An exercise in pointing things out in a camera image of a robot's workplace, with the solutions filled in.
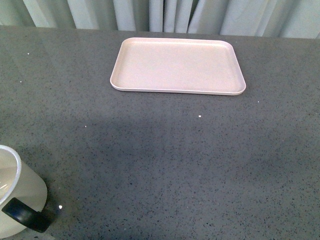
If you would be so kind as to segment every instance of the black handle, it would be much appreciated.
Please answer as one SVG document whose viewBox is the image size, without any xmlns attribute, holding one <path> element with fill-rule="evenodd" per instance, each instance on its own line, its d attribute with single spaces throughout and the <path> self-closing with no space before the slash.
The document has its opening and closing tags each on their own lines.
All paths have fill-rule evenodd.
<svg viewBox="0 0 320 240">
<path fill-rule="evenodd" d="M 50 225 L 50 221 L 41 212 L 33 210 L 15 197 L 2 208 L 2 212 L 39 233 L 43 233 Z"/>
</svg>

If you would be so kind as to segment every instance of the countertop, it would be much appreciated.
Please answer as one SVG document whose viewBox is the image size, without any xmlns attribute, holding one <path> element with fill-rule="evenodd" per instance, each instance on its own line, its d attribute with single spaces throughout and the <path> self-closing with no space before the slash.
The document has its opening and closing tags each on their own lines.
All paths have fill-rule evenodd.
<svg viewBox="0 0 320 240">
<path fill-rule="evenodd" d="M 226 41 L 247 88 L 118 91 L 130 37 Z M 0 144 L 54 216 L 7 239 L 319 239 L 319 63 L 315 39 L 1 26 Z"/>
</svg>

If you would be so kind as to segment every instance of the white mug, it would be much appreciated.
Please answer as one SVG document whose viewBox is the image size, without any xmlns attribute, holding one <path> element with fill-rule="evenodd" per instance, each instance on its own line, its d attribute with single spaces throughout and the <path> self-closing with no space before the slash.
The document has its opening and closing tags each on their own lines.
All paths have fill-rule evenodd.
<svg viewBox="0 0 320 240">
<path fill-rule="evenodd" d="M 49 221 L 40 213 L 47 200 L 45 182 L 12 148 L 0 145 L 0 239 L 25 228 L 43 233 Z"/>
</svg>

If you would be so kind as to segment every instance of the tray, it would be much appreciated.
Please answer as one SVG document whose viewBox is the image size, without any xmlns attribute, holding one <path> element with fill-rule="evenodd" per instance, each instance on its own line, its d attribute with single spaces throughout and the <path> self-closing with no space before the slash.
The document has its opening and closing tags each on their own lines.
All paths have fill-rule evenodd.
<svg viewBox="0 0 320 240">
<path fill-rule="evenodd" d="M 246 89 L 233 47 L 199 39 L 128 38 L 110 83 L 134 92 L 239 95 Z"/>
</svg>

